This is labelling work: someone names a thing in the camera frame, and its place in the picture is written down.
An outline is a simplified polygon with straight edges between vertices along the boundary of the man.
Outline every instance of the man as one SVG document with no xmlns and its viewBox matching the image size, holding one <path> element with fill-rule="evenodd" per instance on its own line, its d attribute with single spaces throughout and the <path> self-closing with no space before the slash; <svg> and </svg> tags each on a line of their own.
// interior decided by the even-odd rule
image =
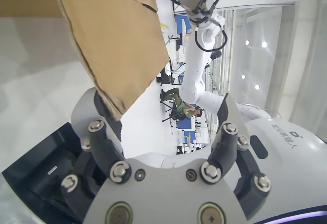
<svg viewBox="0 0 327 224">
<path fill-rule="evenodd" d="M 183 112 L 187 118 L 191 118 L 193 115 L 198 117 L 202 115 L 202 110 L 195 109 L 191 104 L 182 101 L 179 88 L 173 88 L 167 92 L 161 90 L 160 99 L 161 101 L 174 100 L 176 103 L 177 111 L 179 113 Z"/>
</svg>

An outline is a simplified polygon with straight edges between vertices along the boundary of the floor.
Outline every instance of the floor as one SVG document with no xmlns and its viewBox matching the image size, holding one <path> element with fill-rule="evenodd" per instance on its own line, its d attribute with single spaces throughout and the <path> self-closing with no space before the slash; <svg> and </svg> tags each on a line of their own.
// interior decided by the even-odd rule
<svg viewBox="0 0 327 224">
<path fill-rule="evenodd" d="M 168 108 L 160 104 L 161 89 L 167 91 L 175 85 L 157 84 L 153 81 L 146 91 L 123 115 L 122 147 L 126 158 L 156 152 L 163 155 L 175 155 L 177 133 L 173 133 L 170 120 L 162 122 L 169 115 Z"/>
</svg>

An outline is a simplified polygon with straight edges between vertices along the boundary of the screw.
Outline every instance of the screw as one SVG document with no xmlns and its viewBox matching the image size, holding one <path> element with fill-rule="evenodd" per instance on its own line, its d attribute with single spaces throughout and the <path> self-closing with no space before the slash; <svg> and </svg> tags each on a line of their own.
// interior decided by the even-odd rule
<svg viewBox="0 0 327 224">
<path fill-rule="evenodd" d="M 256 187 L 262 192 L 268 192 L 271 190 L 271 182 L 267 176 L 264 175 L 260 176 L 259 178 L 254 176 L 253 179 Z"/>
<path fill-rule="evenodd" d="M 217 177 L 218 172 L 215 166 L 209 165 L 207 168 L 204 169 L 206 175 L 210 176 L 212 179 Z"/>
<path fill-rule="evenodd" d="M 224 222 L 224 214 L 216 204 L 207 203 L 201 206 L 198 212 L 198 223 L 223 224 Z"/>
<path fill-rule="evenodd" d="M 196 178 L 197 178 L 196 171 L 193 170 L 193 169 L 187 170 L 187 172 L 186 172 L 186 178 L 190 182 L 194 182 L 196 180 Z"/>
<path fill-rule="evenodd" d="M 248 139 L 245 136 L 241 136 L 238 138 L 238 145 L 247 145 L 248 143 Z"/>
<path fill-rule="evenodd" d="M 207 183 L 217 183 L 221 178 L 221 170 L 215 166 L 209 164 L 207 161 L 201 166 L 201 178 Z"/>
<path fill-rule="evenodd" d="M 96 132 L 102 129 L 104 126 L 103 121 L 93 121 L 89 124 L 89 131 L 90 132 Z"/>
<path fill-rule="evenodd" d="M 138 169 L 134 176 L 135 180 L 141 182 L 145 178 L 145 171 L 143 169 Z"/>
<path fill-rule="evenodd" d="M 110 170 L 110 179 L 115 183 L 121 183 L 123 177 L 126 175 L 127 170 L 130 168 L 129 164 L 125 161 L 116 162 Z"/>
<path fill-rule="evenodd" d="M 78 183 L 78 178 L 75 174 L 70 174 L 62 180 L 61 185 L 67 190 L 68 193 L 72 192 Z"/>
<path fill-rule="evenodd" d="M 84 150 L 88 150 L 88 149 L 90 149 L 91 147 L 90 147 L 90 139 L 85 139 L 84 140 L 84 144 L 82 145 L 82 149 L 84 149 Z"/>
<path fill-rule="evenodd" d="M 236 131 L 236 127 L 235 127 L 233 124 L 227 124 L 226 129 L 227 129 L 229 132 L 234 132 L 234 131 Z"/>
<path fill-rule="evenodd" d="M 113 171 L 113 175 L 115 177 L 123 177 L 126 173 L 126 169 L 124 168 L 124 166 L 121 164 L 121 165 L 118 165 L 114 171 Z"/>
<path fill-rule="evenodd" d="M 269 187 L 269 180 L 266 180 L 266 176 L 259 177 L 258 185 L 261 187 Z"/>
<path fill-rule="evenodd" d="M 62 181 L 62 185 L 65 189 L 69 189 L 74 185 L 74 181 L 69 177 L 66 180 Z"/>
<path fill-rule="evenodd" d="M 125 207 L 125 205 L 120 205 L 113 207 L 106 218 L 107 224 L 130 224 L 131 223 L 131 213 Z"/>
</svg>

